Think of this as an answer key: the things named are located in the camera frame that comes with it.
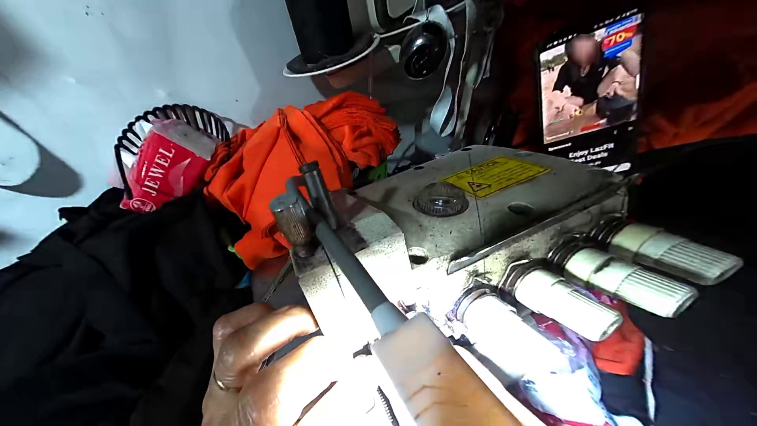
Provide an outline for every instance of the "smartphone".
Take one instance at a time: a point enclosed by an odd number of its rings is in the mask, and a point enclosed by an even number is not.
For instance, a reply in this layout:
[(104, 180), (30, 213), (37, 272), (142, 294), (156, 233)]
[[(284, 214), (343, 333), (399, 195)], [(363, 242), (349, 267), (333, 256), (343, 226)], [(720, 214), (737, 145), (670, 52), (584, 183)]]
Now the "smartphone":
[(638, 9), (567, 28), (535, 58), (542, 149), (618, 173), (636, 158), (643, 14)]

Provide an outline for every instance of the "plastic bag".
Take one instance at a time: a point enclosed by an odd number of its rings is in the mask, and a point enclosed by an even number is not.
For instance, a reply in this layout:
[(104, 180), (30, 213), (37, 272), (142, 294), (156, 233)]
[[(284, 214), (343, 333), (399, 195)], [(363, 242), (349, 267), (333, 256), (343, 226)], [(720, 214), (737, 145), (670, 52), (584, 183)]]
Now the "plastic bag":
[(132, 198), (121, 208), (148, 213), (190, 193), (201, 181), (216, 144), (181, 120), (154, 120), (126, 175)]
[(599, 372), (587, 344), (554, 320), (531, 316), (539, 332), (560, 349), (568, 363), (561, 371), (529, 371), (519, 382), (521, 394), (539, 411), (572, 424), (615, 424), (600, 400)]

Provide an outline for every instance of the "white wall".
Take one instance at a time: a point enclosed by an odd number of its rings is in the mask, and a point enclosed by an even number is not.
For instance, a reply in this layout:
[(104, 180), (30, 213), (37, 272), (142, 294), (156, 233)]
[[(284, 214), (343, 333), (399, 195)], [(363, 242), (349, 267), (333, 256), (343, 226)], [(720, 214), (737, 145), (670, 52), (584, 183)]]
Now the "white wall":
[(321, 99), (281, 75), (297, 53), (284, 0), (0, 0), (0, 175), (43, 158), (26, 184), (0, 181), (0, 267), (108, 188), (116, 136), (145, 109), (257, 125)]

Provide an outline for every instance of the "black wire holder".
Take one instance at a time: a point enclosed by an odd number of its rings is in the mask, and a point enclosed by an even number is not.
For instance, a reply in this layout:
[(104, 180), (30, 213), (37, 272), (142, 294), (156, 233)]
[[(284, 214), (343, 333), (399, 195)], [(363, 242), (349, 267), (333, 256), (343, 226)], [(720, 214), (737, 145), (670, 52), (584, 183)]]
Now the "black wire holder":
[(127, 124), (125, 129), (121, 130), (121, 136), (116, 138), (116, 145), (113, 147), (114, 154), (116, 155), (118, 174), (121, 176), (123, 191), (128, 199), (132, 199), (132, 189), (129, 187), (129, 181), (126, 179), (121, 152), (127, 151), (136, 156), (137, 150), (144, 140), (143, 138), (147, 136), (146, 133), (140, 134), (144, 132), (137, 131), (137, 123), (150, 123), (150, 121), (156, 118), (161, 120), (175, 118), (184, 121), (194, 127), (195, 130), (215, 136), (221, 143), (227, 144), (227, 148), (231, 152), (231, 135), (229, 135), (229, 130), (226, 129), (226, 125), (221, 121), (219, 116), (206, 109), (194, 105), (173, 104), (145, 111), (134, 117), (134, 120)]

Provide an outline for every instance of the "yellow caution label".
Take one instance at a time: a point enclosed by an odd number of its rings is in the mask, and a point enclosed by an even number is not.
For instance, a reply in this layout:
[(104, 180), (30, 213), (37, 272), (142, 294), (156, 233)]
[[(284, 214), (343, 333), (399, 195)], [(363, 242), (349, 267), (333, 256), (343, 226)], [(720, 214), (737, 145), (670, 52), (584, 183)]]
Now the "yellow caution label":
[(442, 179), (468, 194), (484, 198), (545, 174), (549, 168), (507, 157), (495, 157)]

